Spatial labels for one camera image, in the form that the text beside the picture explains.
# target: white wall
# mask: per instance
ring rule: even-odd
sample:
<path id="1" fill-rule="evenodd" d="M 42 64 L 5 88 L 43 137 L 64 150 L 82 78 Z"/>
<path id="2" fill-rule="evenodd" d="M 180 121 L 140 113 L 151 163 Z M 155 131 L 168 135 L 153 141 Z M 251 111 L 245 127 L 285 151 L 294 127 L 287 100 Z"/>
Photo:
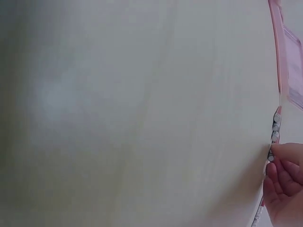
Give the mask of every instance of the white wall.
<path id="1" fill-rule="evenodd" d="M 249 223 L 278 106 L 267 1 L 0 4 L 3 226 Z"/>

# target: hand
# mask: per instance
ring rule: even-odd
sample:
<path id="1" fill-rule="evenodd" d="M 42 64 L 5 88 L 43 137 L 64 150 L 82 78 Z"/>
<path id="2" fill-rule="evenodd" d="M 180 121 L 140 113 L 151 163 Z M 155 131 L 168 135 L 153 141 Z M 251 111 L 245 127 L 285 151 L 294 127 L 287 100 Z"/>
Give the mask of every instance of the hand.
<path id="1" fill-rule="evenodd" d="M 263 198 L 275 227 L 303 226 L 303 144 L 272 145 Z"/>

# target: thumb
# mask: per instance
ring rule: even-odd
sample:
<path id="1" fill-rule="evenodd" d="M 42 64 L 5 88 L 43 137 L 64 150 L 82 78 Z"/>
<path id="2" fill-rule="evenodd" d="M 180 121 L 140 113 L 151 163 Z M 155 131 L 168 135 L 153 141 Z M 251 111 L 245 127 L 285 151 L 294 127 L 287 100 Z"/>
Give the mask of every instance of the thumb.
<path id="1" fill-rule="evenodd" d="M 297 165 L 303 163 L 303 144 L 273 144 L 271 145 L 271 151 L 281 160 L 287 160 Z"/>

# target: pink plastic packaging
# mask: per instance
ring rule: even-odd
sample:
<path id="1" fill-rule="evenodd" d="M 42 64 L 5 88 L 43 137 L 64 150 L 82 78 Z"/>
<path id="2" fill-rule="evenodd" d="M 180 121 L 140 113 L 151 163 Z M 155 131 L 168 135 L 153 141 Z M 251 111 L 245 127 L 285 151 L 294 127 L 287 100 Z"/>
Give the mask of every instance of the pink plastic packaging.
<path id="1" fill-rule="evenodd" d="M 303 109 L 303 51 L 300 40 L 283 24 L 281 6 L 269 0 L 276 42 L 279 91 Z"/>

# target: finger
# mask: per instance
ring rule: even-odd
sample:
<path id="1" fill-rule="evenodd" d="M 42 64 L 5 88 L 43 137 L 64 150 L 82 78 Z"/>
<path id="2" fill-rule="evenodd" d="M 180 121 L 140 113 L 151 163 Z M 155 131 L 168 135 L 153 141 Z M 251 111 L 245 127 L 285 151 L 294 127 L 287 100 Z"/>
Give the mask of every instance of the finger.
<path id="1" fill-rule="evenodd" d="M 278 173 L 277 173 L 276 165 L 274 163 L 269 163 L 266 166 L 266 175 L 272 180 L 276 193 L 278 195 L 282 194 L 283 190 L 282 190 L 281 185 L 279 183 Z"/>
<path id="2" fill-rule="evenodd" d="M 303 185 L 303 174 L 301 174 L 298 165 L 286 160 L 281 160 L 281 164 L 295 182 Z"/>
<path id="3" fill-rule="evenodd" d="M 303 144 L 273 144 L 271 150 L 279 159 L 287 160 L 297 165 L 303 160 Z"/>
<path id="4" fill-rule="evenodd" d="M 291 178 L 289 173 L 284 170 L 281 161 L 278 158 L 275 158 L 274 164 L 276 165 L 278 180 L 283 190 L 283 193 L 287 196 L 293 196 L 297 194 L 302 186 Z"/>
<path id="5" fill-rule="evenodd" d="M 281 203 L 273 181 L 266 176 L 263 182 L 263 200 L 271 217 L 276 215 L 276 208 Z"/>

